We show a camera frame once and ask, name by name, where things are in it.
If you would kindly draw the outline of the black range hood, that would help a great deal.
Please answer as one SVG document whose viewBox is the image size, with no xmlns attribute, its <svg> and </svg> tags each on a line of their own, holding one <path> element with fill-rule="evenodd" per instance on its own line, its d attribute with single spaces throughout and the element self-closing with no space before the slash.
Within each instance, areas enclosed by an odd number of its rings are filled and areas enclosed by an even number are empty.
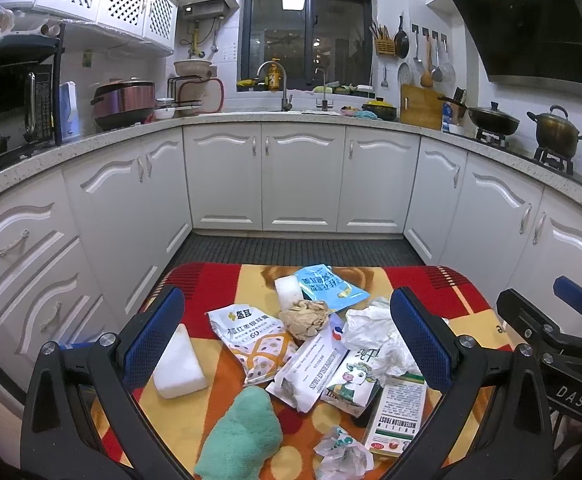
<svg viewBox="0 0 582 480">
<path fill-rule="evenodd" d="M 577 0 L 452 0 L 493 84 L 582 96 Z"/>
</svg>

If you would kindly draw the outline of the black microwave oven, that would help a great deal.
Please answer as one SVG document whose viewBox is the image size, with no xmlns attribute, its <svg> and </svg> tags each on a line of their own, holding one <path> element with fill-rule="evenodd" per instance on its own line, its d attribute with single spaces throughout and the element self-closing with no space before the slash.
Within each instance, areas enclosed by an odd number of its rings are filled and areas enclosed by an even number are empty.
<svg viewBox="0 0 582 480">
<path fill-rule="evenodd" d="M 62 54 L 60 36 L 0 39 L 0 156 L 60 143 Z"/>
</svg>

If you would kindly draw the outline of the blue snack packet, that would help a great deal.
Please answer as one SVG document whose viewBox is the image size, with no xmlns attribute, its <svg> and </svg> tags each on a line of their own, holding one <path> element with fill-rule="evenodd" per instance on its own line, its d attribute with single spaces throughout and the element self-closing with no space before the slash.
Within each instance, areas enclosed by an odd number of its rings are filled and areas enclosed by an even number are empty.
<svg viewBox="0 0 582 480">
<path fill-rule="evenodd" d="M 340 312 L 369 299 L 365 290 L 337 276 L 330 266 L 304 266 L 294 273 L 303 295 L 324 302 L 331 311 Z"/>
</svg>

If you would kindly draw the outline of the white tissue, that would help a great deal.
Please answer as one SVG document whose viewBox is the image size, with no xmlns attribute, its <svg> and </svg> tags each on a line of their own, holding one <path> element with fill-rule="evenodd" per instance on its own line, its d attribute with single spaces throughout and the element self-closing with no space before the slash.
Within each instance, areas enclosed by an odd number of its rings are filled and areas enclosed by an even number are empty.
<svg viewBox="0 0 582 480">
<path fill-rule="evenodd" d="M 372 300 L 363 309 L 346 311 L 342 341 L 350 351 L 369 350 L 373 354 L 371 365 L 382 386 L 405 374 L 421 375 L 384 297 Z"/>
</svg>

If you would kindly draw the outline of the brown paper ball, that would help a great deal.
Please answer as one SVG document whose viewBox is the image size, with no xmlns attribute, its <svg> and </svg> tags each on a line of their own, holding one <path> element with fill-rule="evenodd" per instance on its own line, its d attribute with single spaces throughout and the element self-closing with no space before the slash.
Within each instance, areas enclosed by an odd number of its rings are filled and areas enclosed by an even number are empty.
<svg viewBox="0 0 582 480">
<path fill-rule="evenodd" d="M 279 313 L 280 321 L 294 339 L 315 337 L 329 322 L 331 310 L 323 301 L 298 300 Z"/>
</svg>

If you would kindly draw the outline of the yellow lidded black pot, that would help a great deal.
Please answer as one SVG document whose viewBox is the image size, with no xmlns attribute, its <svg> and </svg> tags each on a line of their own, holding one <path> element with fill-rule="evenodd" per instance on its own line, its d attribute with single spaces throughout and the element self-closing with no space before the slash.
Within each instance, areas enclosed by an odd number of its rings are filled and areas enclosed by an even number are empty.
<svg viewBox="0 0 582 480">
<path fill-rule="evenodd" d="M 394 122 L 397 119 L 397 108 L 382 98 L 365 102 L 361 109 L 375 114 L 377 118 L 386 122 Z"/>
</svg>

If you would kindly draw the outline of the red rice cooker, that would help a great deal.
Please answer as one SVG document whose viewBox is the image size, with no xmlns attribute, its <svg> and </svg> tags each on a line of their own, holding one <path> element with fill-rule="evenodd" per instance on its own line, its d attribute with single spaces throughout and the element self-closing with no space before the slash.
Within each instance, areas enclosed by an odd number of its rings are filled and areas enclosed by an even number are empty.
<svg viewBox="0 0 582 480">
<path fill-rule="evenodd" d="M 155 110 L 155 84 L 142 79 L 101 84 L 90 105 L 94 122 L 103 131 L 143 124 Z"/>
</svg>

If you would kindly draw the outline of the white medicine tablet box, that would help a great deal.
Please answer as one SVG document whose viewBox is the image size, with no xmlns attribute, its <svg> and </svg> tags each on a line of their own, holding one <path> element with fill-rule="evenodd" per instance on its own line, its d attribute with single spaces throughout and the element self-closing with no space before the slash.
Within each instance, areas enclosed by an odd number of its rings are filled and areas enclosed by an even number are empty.
<svg viewBox="0 0 582 480">
<path fill-rule="evenodd" d="M 343 320 L 332 313 L 322 330 L 300 345 L 265 390 L 299 413 L 308 413 L 344 360 Z"/>
</svg>

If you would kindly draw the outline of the dark kitchen window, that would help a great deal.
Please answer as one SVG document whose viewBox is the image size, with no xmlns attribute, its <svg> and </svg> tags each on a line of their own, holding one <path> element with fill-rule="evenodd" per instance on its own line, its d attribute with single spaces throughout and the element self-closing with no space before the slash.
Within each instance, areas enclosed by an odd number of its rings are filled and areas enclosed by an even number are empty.
<svg viewBox="0 0 582 480">
<path fill-rule="evenodd" d="M 260 64 L 278 61 L 290 89 L 368 84 L 372 24 L 372 0 L 244 0 L 239 75 L 252 78 Z"/>
</svg>

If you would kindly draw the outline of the white orange snack bag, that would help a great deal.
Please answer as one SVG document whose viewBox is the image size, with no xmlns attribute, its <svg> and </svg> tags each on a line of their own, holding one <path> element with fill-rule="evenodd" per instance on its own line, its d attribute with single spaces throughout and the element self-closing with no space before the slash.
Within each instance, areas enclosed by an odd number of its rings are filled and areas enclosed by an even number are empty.
<svg viewBox="0 0 582 480">
<path fill-rule="evenodd" d="M 244 386 L 270 382 L 297 352 L 297 344 L 275 316 L 249 304 L 230 304 L 207 313 L 210 327 L 244 371 Z"/>
</svg>

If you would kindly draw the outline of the green white barcode box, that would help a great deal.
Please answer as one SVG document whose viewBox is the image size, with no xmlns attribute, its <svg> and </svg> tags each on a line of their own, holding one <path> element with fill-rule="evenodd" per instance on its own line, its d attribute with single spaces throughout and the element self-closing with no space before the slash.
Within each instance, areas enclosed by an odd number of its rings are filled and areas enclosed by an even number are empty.
<svg viewBox="0 0 582 480">
<path fill-rule="evenodd" d="M 372 454 L 397 457 L 419 432 L 424 412 L 424 378 L 405 374 L 383 388 L 364 435 L 364 447 Z"/>
</svg>

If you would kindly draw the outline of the cartoon milk carton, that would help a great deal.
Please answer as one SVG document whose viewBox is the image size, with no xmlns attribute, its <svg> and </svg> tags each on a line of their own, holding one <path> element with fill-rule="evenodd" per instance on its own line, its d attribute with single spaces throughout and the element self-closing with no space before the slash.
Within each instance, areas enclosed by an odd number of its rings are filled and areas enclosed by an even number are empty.
<svg viewBox="0 0 582 480">
<path fill-rule="evenodd" d="M 379 351 L 349 351 L 322 390 L 320 400 L 359 417 L 380 390 Z"/>
</svg>

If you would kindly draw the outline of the chrome kitchen faucet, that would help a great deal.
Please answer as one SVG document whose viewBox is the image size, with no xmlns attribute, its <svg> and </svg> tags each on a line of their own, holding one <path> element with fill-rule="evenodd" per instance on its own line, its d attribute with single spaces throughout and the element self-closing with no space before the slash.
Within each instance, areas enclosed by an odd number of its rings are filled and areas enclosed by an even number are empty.
<svg viewBox="0 0 582 480">
<path fill-rule="evenodd" d="M 288 92 L 288 77 L 286 76 L 286 70 L 282 66 L 279 60 L 274 58 L 270 61 L 265 61 L 259 65 L 257 69 L 257 78 L 262 78 L 262 73 L 267 70 L 267 86 L 270 91 L 280 90 L 282 92 L 281 97 L 281 110 L 282 112 L 289 112 L 292 110 L 292 96 Z"/>
</svg>

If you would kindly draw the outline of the brass stock pot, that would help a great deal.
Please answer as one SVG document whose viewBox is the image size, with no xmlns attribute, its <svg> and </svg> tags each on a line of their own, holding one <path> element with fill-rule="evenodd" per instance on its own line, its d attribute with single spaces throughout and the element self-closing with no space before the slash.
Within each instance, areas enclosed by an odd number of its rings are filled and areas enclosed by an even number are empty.
<svg viewBox="0 0 582 480">
<path fill-rule="evenodd" d="M 563 106 L 553 105 L 548 112 L 527 112 L 526 115 L 536 124 L 537 154 L 550 151 L 564 159 L 575 156 L 582 134 L 570 122 L 568 111 Z"/>
</svg>

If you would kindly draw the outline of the green fluffy cloth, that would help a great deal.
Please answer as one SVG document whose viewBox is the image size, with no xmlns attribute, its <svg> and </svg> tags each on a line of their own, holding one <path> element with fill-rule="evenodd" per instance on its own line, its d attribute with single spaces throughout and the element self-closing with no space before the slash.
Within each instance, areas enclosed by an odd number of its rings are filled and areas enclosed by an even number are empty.
<svg viewBox="0 0 582 480">
<path fill-rule="evenodd" d="M 210 430 L 194 473 L 201 479 L 258 479 L 282 440 L 269 394 L 259 387 L 246 387 Z"/>
</svg>

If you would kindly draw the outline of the red yellow checkered blanket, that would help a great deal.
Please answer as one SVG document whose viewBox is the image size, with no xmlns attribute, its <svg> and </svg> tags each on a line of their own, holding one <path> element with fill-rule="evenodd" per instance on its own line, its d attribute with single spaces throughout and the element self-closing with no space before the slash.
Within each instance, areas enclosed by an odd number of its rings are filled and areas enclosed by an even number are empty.
<svg viewBox="0 0 582 480">
<path fill-rule="evenodd" d="M 173 348 L 163 370 L 132 395 L 172 455 L 206 479 L 379 479 L 422 434 L 442 390 L 414 362 L 391 312 L 368 311 L 408 290 L 455 335 L 484 349 L 511 349 L 494 310 L 446 266 L 339 268 L 362 295 L 350 315 L 367 335 L 342 341 L 342 300 L 326 322 L 293 344 L 282 299 L 299 268 L 188 263 L 164 287 L 186 298 L 184 324 L 205 388 L 166 399 L 186 354 Z"/>
</svg>

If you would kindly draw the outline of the white plastic wrapper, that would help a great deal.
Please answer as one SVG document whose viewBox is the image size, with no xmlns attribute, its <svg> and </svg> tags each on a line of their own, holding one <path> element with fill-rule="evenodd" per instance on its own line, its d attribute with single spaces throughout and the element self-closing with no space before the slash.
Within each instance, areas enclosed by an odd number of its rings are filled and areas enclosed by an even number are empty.
<svg viewBox="0 0 582 480">
<path fill-rule="evenodd" d="M 333 426 L 314 452 L 320 458 L 315 468 L 317 480 L 362 479 L 374 467 L 371 453 L 341 426 Z"/>
</svg>

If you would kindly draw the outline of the dish rack with bowl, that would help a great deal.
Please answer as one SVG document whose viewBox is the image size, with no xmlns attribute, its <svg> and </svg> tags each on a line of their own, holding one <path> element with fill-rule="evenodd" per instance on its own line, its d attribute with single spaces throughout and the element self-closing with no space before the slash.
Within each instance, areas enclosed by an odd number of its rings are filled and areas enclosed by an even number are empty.
<svg viewBox="0 0 582 480">
<path fill-rule="evenodd" d="M 195 116 L 219 113 L 225 103 L 225 86 L 210 61 L 192 58 L 174 63 L 175 73 L 167 79 L 167 96 L 175 115 Z"/>
</svg>

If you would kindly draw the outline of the white sponge block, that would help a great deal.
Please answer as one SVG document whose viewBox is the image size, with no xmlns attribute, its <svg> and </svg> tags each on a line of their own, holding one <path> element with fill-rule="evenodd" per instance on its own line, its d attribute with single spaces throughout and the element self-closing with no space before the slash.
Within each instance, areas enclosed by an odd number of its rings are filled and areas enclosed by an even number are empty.
<svg viewBox="0 0 582 480">
<path fill-rule="evenodd" d="M 154 368 L 152 379 L 158 394 L 167 400 L 207 387 L 207 380 L 184 324 L 179 324 L 172 334 Z"/>
</svg>

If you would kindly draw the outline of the black wok with lid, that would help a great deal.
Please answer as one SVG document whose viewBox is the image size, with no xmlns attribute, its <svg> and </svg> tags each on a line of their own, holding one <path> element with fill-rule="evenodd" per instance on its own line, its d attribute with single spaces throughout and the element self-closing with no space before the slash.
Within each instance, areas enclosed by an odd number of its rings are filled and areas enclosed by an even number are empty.
<svg viewBox="0 0 582 480">
<path fill-rule="evenodd" d="M 443 102 L 455 104 L 462 112 L 468 113 L 473 125 L 482 131 L 487 131 L 497 136 L 511 136 L 519 127 L 519 119 L 515 118 L 498 108 L 495 101 L 490 102 L 490 107 L 470 107 L 447 96 L 439 96 Z"/>
</svg>

